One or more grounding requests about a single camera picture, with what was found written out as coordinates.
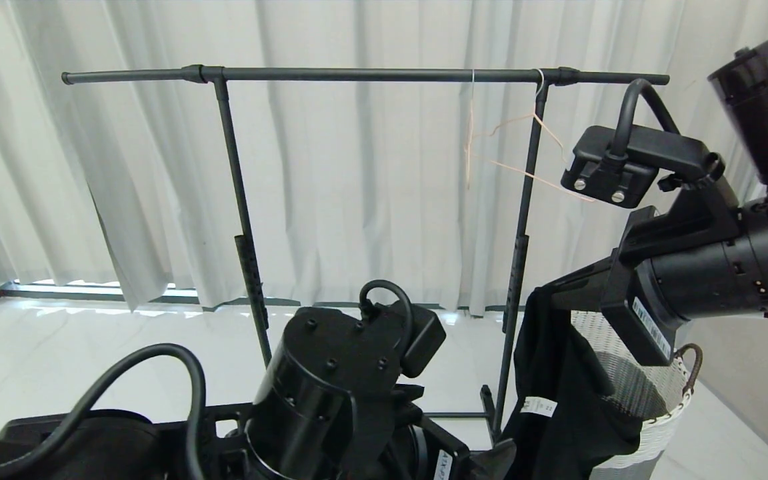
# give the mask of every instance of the clothing tag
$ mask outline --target clothing tag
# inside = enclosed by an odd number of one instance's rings
[[[552,417],[557,405],[557,402],[540,396],[527,396],[523,399],[521,413],[537,413],[545,417]]]
[[[452,470],[452,455],[440,450],[438,465],[435,468],[435,480],[449,480],[450,470]]]
[[[639,318],[640,322],[642,322],[642,325],[645,326],[645,330],[651,335],[656,346],[662,350],[662,355],[664,355],[665,358],[670,359],[671,346],[668,344],[668,340],[665,340],[664,334],[659,331],[656,322],[653,321],[652,316],[650,316],[650,313],[648,313],[648,310],[646,310],[642,301],[639,300],[639,297],[633,298],[633,312],[636,313],[636,316]]]

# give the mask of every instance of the floor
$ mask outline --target floor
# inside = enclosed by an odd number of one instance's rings
[[[272,346],[294,310],[269,308]],[[417,380],[426,386],[417,403],[427,411],[477,412],[482,383],[496,391],[501,320],[498,315],[440,315],[447,340]],[[246,307],[202,313],[193,306],[150,305],[131,313],[122,303],[1,299],[0,428],[15,417],[67,412],[106,368],[161,341],[183,344],[200,358],[207,404],[253,398],[264,368]],[[509,408],[513,398],[512,384]],[[188,406],[184,368],[162,358],[120,377],[97,404],[134,410],[158,422],[184,419]],[[481,419],[440,420],[440,425],[472,449],[490,445]],[[652,478],[768,480],[768,446],[700,385]]]

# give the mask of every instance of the laundry basket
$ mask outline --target laundry basket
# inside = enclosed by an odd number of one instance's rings
[[[621,412],[643,419],[639,449],[598,465],[589,480],[650,478],[692,400],[701,368],[701,348],[692,343],[680,347],[669,367],[641,367],[600,313],[571,312],[571,324],[589,341],[615,386],[615,394],[605,400]],[[691,373],[682,358],[689,350],[695,352]]]

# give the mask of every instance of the black cloth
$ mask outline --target black cloth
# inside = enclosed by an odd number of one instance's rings
[[[642,419],[603,400],[611,382],[571,313],[551,309],[552,292],[542,287],[529,296],[515,346],[518,402],[502,438],[515,441],[517,455],[506,480],[582,480],[639,445]],[[533,396],[557,402],[552,417],[521,412]]]

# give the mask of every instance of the curtain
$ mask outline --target curtain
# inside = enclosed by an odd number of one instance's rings
[[[706,80],[768,38],[768,0],[0,2],[0,284],[119,280],[136,307],[168,282],[215,306],[245,294],[211,88],[66,86],[61,72],[182,67],[532,68],[669,73],[682,133],[758,185]],[[565,146],[613,125],[622,85],[549,91]],[[386,277],[414,301],[503,304],[535,85],[231,82],[269,297],[351,301]],[[637,122],[656,125],[644,107]],[[549,136],[537,175],[564,170]],[[666,207],[670,195],[647,203]],[[602,258],[627,211],[533,189],[524,290]]]

